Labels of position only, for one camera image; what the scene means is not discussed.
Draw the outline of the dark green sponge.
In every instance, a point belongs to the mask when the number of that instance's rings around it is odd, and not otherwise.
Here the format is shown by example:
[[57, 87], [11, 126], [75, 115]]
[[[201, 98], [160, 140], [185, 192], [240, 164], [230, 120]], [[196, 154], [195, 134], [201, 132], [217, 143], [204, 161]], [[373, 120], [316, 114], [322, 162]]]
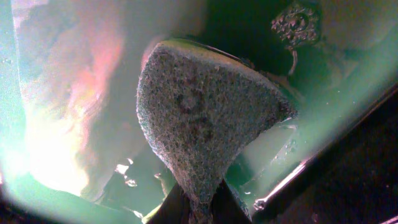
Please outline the dark green sponge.
[[235, 158], [297, 110], [265, 76], [217, 50], [175, 39], [150, 52], [137, 117], [190, 199], [189, 223], [213, 223], [213, 196]]

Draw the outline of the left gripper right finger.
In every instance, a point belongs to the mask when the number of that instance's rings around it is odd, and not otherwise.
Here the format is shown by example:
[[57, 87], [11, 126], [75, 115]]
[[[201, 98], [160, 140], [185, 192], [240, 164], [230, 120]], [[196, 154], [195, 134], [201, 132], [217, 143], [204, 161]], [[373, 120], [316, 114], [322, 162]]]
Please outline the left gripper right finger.
[[213, 196], [214, 224], [251, 224], [223, 179]]

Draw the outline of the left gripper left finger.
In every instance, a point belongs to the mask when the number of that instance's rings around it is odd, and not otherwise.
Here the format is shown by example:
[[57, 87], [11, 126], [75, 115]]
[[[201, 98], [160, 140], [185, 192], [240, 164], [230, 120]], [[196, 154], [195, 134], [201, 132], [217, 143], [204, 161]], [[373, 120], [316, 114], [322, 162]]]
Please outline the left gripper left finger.
[[176, 183], [147, 224], [188, 224], [189, 218], [190, 199]]

